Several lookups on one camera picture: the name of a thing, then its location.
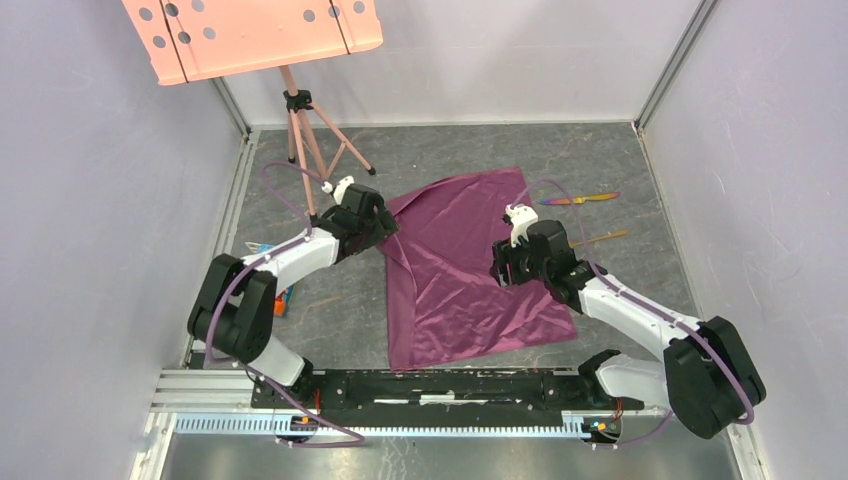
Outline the magenta satin napkin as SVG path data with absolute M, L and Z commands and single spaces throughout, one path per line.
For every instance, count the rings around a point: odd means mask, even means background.
M 574 340 L 567 306 L 539 282 L 501 287 L 492 246 L 526 186 L 518 167 L 444 178 L 390 201 L 398 231 L 386 259 L 388 359 L 393 370 L 468 360 Z

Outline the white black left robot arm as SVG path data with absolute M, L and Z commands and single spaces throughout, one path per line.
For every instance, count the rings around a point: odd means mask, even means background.
M 276 383 L 290 407 L 314 394 L 312 366 L 272 334 L 277 297 L 305 277 L 383 242 L 399 229 L 383 196 L 345 178 L 334 205 L 296 237 L 270 250 L 238 258 L 215 257 L 187 320 L 187 331 Z

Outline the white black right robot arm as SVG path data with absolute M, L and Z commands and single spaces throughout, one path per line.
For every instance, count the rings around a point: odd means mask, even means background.
M 607 324 L 652 355 L 647 361 L 607 350 L 586 361 L 577 382 L 585 405 L 637 400 L 664 409 L 703 439 L 753 422 L 767 392 L 729 320 L 698 319 L 639 294 L 597 263 L 578 258 L 558 221 L 515 230 L 493 244 L 492 255 L 490 272 L 500 285 L 539 282 L 556 302 Z

